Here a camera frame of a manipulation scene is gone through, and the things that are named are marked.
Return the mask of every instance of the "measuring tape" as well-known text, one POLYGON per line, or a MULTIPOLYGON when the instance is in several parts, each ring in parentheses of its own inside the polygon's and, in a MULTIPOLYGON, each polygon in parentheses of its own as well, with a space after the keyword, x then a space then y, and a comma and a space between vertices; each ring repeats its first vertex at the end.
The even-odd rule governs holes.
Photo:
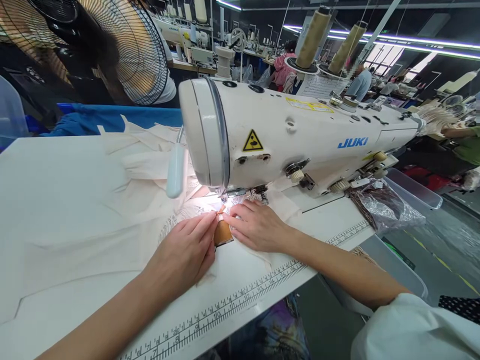
MULTIPOLYGON (((340 247, 369 226, 366 220, 360 221, 332 236, 326 243, 340 247)), ((292 259, 231 295, 212 303, 200 313, 187 317, 169 331, 159 333, 157 337, 146 341, 143 345, 129 349, 119 360, 167 359, 195 339, 203 337, 208 331, 225 320, 235 315, 239 316, 243 309, 256 304, 278 285, 308 268, 304 263, 292 259)))

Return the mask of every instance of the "juki logo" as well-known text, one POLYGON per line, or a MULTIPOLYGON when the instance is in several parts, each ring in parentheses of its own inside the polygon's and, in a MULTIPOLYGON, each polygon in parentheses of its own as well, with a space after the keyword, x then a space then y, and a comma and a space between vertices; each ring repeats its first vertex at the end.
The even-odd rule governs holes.
POLYGON ((356 146, 365 146, 367 145, 367 141, 369 140, 368 137, 356 137, 356 138, 348 138, 345 139, 344 143, 339 143, 337 149, 342 148, 353 148, 356 146))

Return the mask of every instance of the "yellow warning triangle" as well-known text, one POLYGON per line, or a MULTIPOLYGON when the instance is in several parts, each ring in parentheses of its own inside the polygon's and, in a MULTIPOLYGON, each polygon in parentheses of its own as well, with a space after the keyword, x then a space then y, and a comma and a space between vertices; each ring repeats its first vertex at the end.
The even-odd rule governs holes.
POLYGON ((259 151, 263 150, 264 147, 262 146, 262 143, 260 142, 259 137, 255 133, 255 130, 250 130, 250 134, 248 134, 248 137, 246 138, 245 141, 245 146, 243 147, 243 151, 259 151))

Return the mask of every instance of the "finger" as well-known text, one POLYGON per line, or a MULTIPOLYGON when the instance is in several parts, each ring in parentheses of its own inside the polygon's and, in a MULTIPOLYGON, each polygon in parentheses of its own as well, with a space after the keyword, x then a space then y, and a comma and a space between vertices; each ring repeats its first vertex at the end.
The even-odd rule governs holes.
POLYGON ((192 220, 192 219, 185 219, 185 220, 182 220, 180 221, 177 225, 175 225, 175 227, 172 229, 172 232, 180 232, 182 231, 185 226, 189 223, 189 221, 192 220))
POLYGON ((255 204, 257 204, 259 207, 262 207, 262 206, 263 206, 262 202, 261 202, 261 201, 258 201, 257 199, 254 199, 253 202, 254 202, 255 204))
POLYGON ((205 233, 207 232, 207 230, 209 229, 210 225, 212 224, 212 222, 215 220, 216 217, 217 217, 217 213, 215 211, 211 211, 211 212, 207 213, 200 220, 198 225, 195 226, 195 228, 191 232, 191 235, 193 237, 195 237, 196 239, 198 239, 198 241, 200 241, 202 239, 202 237, 205 235, 205 233))
POLYGON ((205 254, 205 257, 201 262, 200 269, 198 269, 198 274, 195 277, 195 284, 198 283, 204 277, 205 273, 208 271, 208 269, 210 269, 214 261, 215 261, 215 244, 212 239, 212 241, 208 246, 208 250, 205 254))
POLYGON ((240 231, 238 231, 237 229, 233 229, 233 230, 231 231, 231 234, 232 234, 232 236, 234 236, 239 242, 241 242, 241 243, 244 244, 245 246, 249 247, 250 249, 255 250, 255 251, 258 250, 257 245, 255 245, 252 240, 250 240, 248 237, 246 237, 245 235, 243 235, 243 234, 242 234, 240 231))
POLYGON ((236 217, 230 216, 227 213, 223 214, 223 221, 225 221, 231 227, 240 230, 245 229, 245 226, 247 225, 246 221, 237 219, 236 217))
POLYGON ((259 206, 262 206, 262 203, 259 202, 257 199, 254 199, 253 201, 244 200, 242 204, 245 205, 250 210, 252 210, 253 212, 256 212, 259 209, 259 206))
POLYGON ((237 204, 230 208, 230 216, 240 216, 243 220, 248 221, 252 218, 254 212, 246 207, 244 204, 237 204))
POLYGON ((200 239, 200 244, 203 244, 205 246, 205 250, 208 248, 208 244, 210 243, 210 241, 213 240, 215 235, 215 230, 217 229, 218 224, 219 224, 219 217, 218 215, 216 215, 215 219, 211 222, 210 227, 207 229, 205 234, 200 239))
POLYGON ((204 212, 203 214, 200 214, 199 216, 195 216, 195 217, 192 217, 191 219, 187 219, 186 224, 182 229, 183 232, 187 235, 190 234, 207 214, 208 214, 207 212, 204 212))

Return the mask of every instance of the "window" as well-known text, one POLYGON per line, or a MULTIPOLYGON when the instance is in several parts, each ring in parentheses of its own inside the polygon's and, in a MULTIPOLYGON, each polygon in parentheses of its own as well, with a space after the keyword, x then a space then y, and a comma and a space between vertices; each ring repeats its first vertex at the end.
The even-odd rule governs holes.
POLYGON ((403 47, 376 44, 366 58, 365 67, 366 64, 368 67, 373 66, 376 75, 386 76, 403 51, 403 47))
POLYGON ((415 65, 408 73, 405 74, 405 83, 412 81, 437 55, 436 52, 431 52, 425 58, 415 65))

